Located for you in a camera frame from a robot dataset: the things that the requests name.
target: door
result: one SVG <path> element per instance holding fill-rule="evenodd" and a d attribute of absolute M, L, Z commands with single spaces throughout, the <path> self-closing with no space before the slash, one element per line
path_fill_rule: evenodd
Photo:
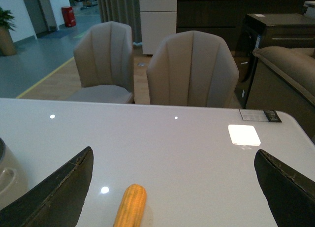
<path fill-rule="evenodd" d="M 29 13 L 35 33 L 40 34 L 48 31 L 46 20 L 39 0 L 24 0 L 24 3 Z"/>

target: chair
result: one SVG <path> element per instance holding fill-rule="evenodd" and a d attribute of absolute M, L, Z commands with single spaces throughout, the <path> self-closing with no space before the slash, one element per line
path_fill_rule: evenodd
<path fill-rule="evenodd" d="M 239 72 L 226 42 L 188 31 L 165 38 L 148 69 L 150 104 L 228 107 Z"/>
<path fill-rule="evenodd" d="M 74 49 L 82 88 L 70 101 L 133 103 L 131 27 L 116 22 L 92 26 Z"/>

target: corn cob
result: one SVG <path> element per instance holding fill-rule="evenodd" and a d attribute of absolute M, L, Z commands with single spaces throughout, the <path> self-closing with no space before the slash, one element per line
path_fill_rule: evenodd
<path fill-rule="evenodd" d="M 144 187 L 138 184 L 130 185 L 120 203 L 114 227 L 140 227 L 146 199 Z"/>

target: sofa armrest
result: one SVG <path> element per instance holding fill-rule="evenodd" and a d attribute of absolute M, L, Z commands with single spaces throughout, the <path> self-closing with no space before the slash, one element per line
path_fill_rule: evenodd
<path fill-rule="evenodd" d="M 257 48 L 253 54 L 315 107 L 315 59 L 313 57 L 279 46 Z"/>

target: white table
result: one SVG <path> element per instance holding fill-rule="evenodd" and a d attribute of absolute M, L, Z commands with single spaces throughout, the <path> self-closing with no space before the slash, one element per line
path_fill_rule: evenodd
<path fill-rule="evenodd" d="M 253 165 L 257 150 L 315 180 L 315 146 L 292 117 L 278 115 L 282 123 L 246 122 L 237 109 L 0 99 L 0 137 L 30 188 L 92 147 L 80 227 L 111 227 L 133 183 L 148 194 L 143 227 L 272 227 Z M 230 124 L 253 125 L 261 145 L 233 145 Z M 100 193 L 104 186 L 109 193 Z"/>

